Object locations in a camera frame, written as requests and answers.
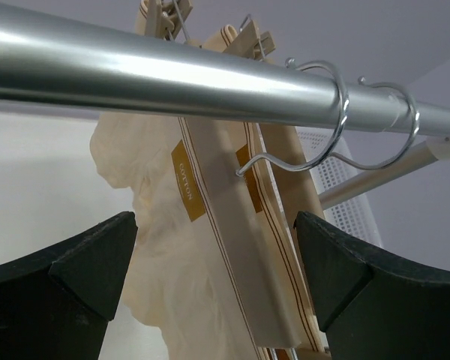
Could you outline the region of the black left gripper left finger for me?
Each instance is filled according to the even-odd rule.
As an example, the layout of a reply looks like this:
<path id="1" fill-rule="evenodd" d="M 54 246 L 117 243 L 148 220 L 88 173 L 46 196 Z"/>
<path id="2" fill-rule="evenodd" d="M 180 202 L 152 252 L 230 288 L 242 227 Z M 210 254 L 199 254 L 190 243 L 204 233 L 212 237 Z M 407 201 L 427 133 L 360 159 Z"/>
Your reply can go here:
<path id="1" fill-rule="evenodd" d="M 136 234 L 123 211 L 0 265 L 0 359 L 98 359 Z"/>

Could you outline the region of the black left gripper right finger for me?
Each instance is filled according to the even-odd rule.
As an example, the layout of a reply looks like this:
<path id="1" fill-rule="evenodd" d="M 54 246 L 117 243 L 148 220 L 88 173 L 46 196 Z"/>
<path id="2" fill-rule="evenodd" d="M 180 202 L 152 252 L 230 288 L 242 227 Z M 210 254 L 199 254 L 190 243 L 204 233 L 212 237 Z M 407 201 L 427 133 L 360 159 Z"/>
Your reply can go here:
<path id="1" fill-rule="evenodd" d="M 450 359 L 450 271 L 295 219 L 319 329 L 333 359 Z"/>

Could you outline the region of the beige clip hanger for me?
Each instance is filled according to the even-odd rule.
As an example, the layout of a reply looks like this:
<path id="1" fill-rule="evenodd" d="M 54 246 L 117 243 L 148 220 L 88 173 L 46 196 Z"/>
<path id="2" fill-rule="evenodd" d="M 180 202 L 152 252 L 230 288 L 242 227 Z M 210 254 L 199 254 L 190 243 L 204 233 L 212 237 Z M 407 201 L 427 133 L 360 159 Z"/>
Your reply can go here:
<path id="1" fill-rule="evenodd" d="M 160 329 L 171 359 L 269 359 L 297 349 L 326 357 L 290 230 L 300 207 L 321 215 L 311 177 L 272 172 L 263 145 L 303 160 L 293 127 L 149 116 L 139 227 L 124 301 Z"/>

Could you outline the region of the cream beige underwear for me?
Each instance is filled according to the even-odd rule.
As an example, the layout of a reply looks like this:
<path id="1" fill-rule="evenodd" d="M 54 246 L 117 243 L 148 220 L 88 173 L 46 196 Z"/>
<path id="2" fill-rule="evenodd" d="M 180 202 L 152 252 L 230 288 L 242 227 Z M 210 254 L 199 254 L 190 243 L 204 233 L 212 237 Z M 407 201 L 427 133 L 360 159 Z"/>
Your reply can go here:
<path id="1" fill-rule="evenodd" d="M 171 359 L 266 359 L 311 348 L 302 279 L 254 175 L 251 127 L 104 113 L 97 172 L 133 193 L 138 232 L 124 285 L 132 315 L 160 329 Z"/>

